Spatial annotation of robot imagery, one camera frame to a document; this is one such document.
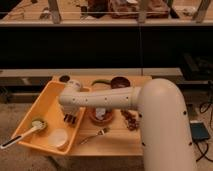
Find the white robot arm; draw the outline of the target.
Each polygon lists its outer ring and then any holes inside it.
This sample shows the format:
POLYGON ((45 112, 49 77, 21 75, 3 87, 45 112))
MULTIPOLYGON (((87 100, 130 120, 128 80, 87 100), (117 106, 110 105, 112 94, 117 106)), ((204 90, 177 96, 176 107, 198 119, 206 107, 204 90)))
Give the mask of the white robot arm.
POLYGON ((167 79, 152 79, 141 87, 82 92, 70 81, 58 98, 64 112, 78 107, 136 110, 145 171, 197 171, 188 112, 179 88, 167 79))

